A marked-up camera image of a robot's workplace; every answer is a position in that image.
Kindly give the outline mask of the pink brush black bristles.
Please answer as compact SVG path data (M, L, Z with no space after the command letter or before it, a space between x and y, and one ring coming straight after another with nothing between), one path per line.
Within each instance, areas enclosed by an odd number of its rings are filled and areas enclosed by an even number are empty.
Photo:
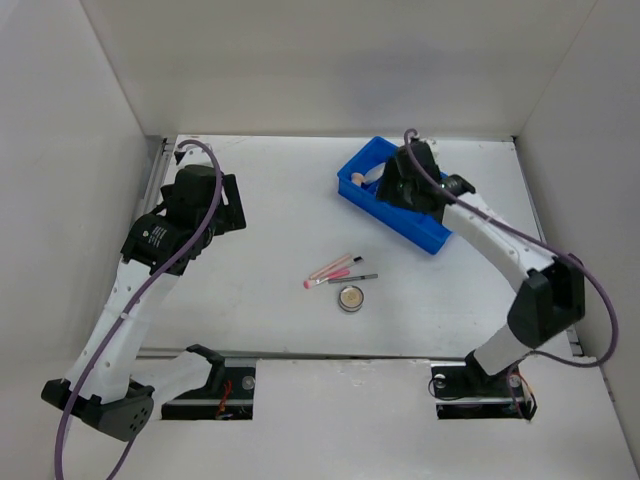
M321 277L319 280L317 280L317 283L323 283L324 281L328 281L330 279L334 279L334 278L341 278L344 277L346 275L348 275L350 273L350 268L363 262L363 258L361 256L358 257L354 257L353 259L351 259L349 262L347 262L344 266L339 267L338 269L327 273L326 275L324 275L323 277Z

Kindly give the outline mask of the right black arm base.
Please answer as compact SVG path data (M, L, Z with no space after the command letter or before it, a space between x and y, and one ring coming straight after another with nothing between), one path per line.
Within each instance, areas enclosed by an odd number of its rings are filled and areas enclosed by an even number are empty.
M510 367L478 383L461 362L431 366L428 391L435 400L438 420L513 419L531 421L538 402L519 371Z

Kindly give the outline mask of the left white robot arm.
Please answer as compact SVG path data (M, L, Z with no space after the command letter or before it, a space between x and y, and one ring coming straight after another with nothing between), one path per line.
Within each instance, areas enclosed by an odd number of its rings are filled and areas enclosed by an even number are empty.
M199 344L161 367L132 371L161 303L189 262L214 237L246 226L232 174L188 165L161 194L161 203L129 231L112 292L80 357L63 378L47 381L41 393L45 402L64 409L77 390L72 416L122 442L133 440L157 417L155 406L195 390L213 396L224 382L223 356Z

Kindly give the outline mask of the round white powder puff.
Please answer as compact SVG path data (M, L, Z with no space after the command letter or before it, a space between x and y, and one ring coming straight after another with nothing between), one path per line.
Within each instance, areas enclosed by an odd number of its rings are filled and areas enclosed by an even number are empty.
M365 175L364 175L364 179L362 181L363 185L371 185L377 181L379 181L383 174L384 174L384 170L385 170L386 164L385 163L380 163L378 165L376 165L375 167L371 168Z

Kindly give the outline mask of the pink applicator brush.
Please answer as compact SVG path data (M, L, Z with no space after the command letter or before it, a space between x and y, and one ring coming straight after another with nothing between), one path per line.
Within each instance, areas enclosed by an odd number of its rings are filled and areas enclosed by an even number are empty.
M340 278L340 277L345 277L348 276L350 274L350 270L349 269L341 269L341 270L337 270L335 272L332 272L322 278L317 278L317 279L308 279L305 280L303 282L303 286L305 289L311 289L315 286L318 286L320 284L326 283L328 282L328 280L333 279L333 278Z

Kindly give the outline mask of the light pink stick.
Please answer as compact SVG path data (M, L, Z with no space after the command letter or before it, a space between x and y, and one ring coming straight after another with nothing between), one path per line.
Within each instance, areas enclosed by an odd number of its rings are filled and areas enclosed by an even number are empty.
M330 272L332 272L333 270L335 270L336 268L343 266L344 264L346 264L348 261L350 261L352 259L352 255L350 253L345 254L339 258L337 258L336 260L331 261L329 264L321 267L319 270L315 271L314 273L312 273L308 279L309 280L315 280L317 278L322 277L325 274L328 274Z

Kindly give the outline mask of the round powder compact jar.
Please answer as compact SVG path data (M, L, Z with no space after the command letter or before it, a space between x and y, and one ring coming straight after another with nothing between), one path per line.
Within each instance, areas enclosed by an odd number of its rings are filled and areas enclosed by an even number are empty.
M358 312L364 304L364 292L357 286L343 287L338 294L338 305L347 313Z

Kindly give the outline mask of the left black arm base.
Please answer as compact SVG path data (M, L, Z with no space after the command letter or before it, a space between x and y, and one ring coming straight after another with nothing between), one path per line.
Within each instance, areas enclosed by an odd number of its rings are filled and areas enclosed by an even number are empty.
M172 421L248 421L253 419L255 358L224 357L194 344L186 349L211 365L203 386L187 391L161 407L161 419Z

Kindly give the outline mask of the grey eyeliner pencil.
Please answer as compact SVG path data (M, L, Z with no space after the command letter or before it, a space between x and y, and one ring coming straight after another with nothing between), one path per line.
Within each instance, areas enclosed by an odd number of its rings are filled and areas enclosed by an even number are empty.
M340 278L333 278L328 280L329 284L342 284L342 283L353 283L359 281L373 280L379 278L378 274L365 274L365 275L354 275L354 276L345 276Z

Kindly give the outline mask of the beige makeup sponge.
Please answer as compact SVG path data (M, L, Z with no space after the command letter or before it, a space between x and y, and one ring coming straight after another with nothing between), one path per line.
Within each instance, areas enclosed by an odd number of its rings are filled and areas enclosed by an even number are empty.
M362 184L364 183L364 181L365 181L365 177L364 177L364 175L363 175L363 174L361 174L361 173L359 173L359 172L353 172L353 173L352 173L352 175L351 175L351 182L352 182L354 185L356 185L356 186L358 186L358 187L361 187L361 186L362 186Z

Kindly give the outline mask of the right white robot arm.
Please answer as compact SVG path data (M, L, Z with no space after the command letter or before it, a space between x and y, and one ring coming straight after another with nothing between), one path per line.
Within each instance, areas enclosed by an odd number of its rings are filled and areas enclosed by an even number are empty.
M396 149L376 198L433 217L474 247L515 292L505 325L465 358L462 377L470 391L487 393L526 354L583 319L580 269L522 237L466 179L442 175L427 142L412 140Z

